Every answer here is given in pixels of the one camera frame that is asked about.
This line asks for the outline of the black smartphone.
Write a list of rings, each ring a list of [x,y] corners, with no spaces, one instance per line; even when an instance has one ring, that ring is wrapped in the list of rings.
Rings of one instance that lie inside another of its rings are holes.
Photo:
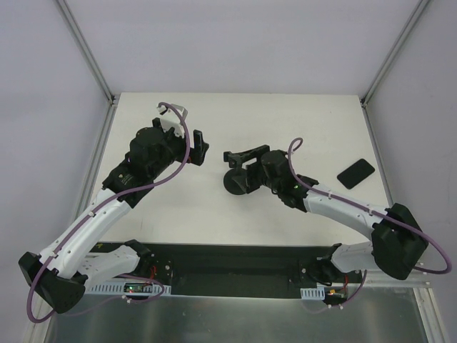
[[[359,159],[337,175],[337,180],[347,189],[353,189],[375,172],[365,159]]]

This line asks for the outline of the black phone stand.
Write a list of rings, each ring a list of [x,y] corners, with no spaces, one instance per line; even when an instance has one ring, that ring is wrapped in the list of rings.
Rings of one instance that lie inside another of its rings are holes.
[[[247,171],[243,163],[248,161],[249,152],[233,153],[225,151],[223,161],[228,163],[229,170],[225,173],[223,183],[225,190],[232,195],[244,195],[246,191]]]

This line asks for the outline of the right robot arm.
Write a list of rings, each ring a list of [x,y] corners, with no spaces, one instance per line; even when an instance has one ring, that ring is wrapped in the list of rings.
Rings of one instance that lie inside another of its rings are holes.
[[[428,246],[404,205],[372,207],[343,198],[315,179],[294,175],[285,151],[263,145],[238,153],[226,151],[223,160],[229,167],[224,187],[230,194],[250,194],[267,187],[286,206],[332,219],[367,239],[359,244],[334,244],[306,266],[306,274],[314,282],[329,285],[362,269],[379,269],[405,280]]]

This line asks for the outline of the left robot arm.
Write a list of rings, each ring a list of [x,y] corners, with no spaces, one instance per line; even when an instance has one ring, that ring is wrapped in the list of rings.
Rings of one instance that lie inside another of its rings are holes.
[[[38,294],[58,314],[72,309],[85,291],[113,277],[130,277],[153,283],[157,274],[151,251],[131,239],[114,251],[95,258],[86,255],[100,238],[131,211],[153,188],[171,180],[159,175],[174,162],[200,166],[209,144],[199,130],[155,118],[137,131],[124,160],[103,181],[101,190],[78,219],[39,254],[26,252],[19,266],[29,285],[26,310],[33,315]]]

